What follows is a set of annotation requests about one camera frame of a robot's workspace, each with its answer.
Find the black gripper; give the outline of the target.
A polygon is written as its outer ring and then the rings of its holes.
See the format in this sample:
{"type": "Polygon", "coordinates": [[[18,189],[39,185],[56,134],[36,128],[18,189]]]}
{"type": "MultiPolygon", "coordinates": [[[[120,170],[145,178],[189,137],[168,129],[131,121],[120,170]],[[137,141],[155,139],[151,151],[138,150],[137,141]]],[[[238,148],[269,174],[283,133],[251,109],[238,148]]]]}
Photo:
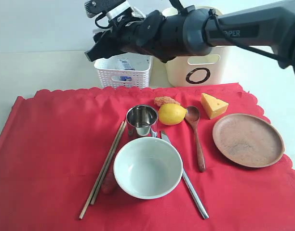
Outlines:
{"type": "Polygon", "coordinates": [[[110,58],[122,53],[147,54],[136,44],[138,30],[143,21],[121,20],[113,31],[97,32],[93,36],[94,46],[85,51],[86,58],[93,62],[101,58],[110,58]]]}

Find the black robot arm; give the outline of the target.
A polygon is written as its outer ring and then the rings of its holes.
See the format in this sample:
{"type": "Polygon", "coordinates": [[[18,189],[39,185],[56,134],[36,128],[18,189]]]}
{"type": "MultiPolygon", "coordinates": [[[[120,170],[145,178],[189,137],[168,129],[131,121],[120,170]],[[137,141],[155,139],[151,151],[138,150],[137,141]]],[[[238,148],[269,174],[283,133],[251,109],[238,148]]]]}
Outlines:
{"type": "Polygon", "coordinates": [[[89,0],[85,11],[108,25],[97,32],[94,46],[85,52],[89,61],[127,52],[151,55],[166,63],[178,56],[204,56],[216,46],[236,46],[274,59],[280,68],[295,73],[295,0],[283,0],[235,13],[171,5],[176,15],[155,10],[136,16],[125,0],[89,0]]]}

